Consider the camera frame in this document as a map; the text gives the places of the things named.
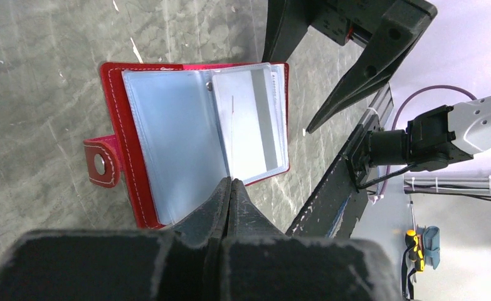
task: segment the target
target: yellow tool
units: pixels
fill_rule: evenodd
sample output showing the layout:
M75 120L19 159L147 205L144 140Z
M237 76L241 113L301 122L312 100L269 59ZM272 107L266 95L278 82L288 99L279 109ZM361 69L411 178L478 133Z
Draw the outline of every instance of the yellow tool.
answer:
M417 235L415 230L408 230L404 239L406 241L406 246L414 245L408 252L408 258L415 264L415 270L417 272L423 272L425 270L425 259L421 235Z

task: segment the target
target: wall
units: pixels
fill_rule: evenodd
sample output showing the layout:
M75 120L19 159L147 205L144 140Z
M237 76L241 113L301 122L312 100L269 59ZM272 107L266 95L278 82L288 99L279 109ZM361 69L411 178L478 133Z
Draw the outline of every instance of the wall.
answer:
M491 300L491 203L464 196L414 194L415 220L441 229L441 263L417 274L424 301Z

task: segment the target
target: concrete floor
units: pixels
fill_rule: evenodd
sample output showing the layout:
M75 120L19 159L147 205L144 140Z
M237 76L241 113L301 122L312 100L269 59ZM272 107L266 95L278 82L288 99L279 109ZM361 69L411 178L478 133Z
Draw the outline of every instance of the concrete floor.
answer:
M36 228L134 228L125 185L88 181L82 140L112 133L102 61L260 61L264 0L0 1L0 255ZM248 188L280 229L290 224L367 107L302 135L357 60L316 30L293 53L287 174Z

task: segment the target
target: wallet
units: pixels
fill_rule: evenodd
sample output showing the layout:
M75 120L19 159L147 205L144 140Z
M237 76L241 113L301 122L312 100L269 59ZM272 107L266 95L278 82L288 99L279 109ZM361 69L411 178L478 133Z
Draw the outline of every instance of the wallet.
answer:
M246 185L286 172L286 63L100 67L114 135L83 142L90 182L123 172L137 226L194 211L224 177Z

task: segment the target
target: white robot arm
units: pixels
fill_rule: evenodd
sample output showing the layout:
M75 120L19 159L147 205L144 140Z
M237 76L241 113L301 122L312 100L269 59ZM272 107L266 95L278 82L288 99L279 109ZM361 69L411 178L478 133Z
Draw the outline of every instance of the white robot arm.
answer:
M448 131L455 132L452 144L474 155L491 148L491 97L453 106L448 113Z
M406 164L403 172L435 171L467 161L491 148L491 97L443 105L410 120L406 130L376 131L368 137L370 167Z

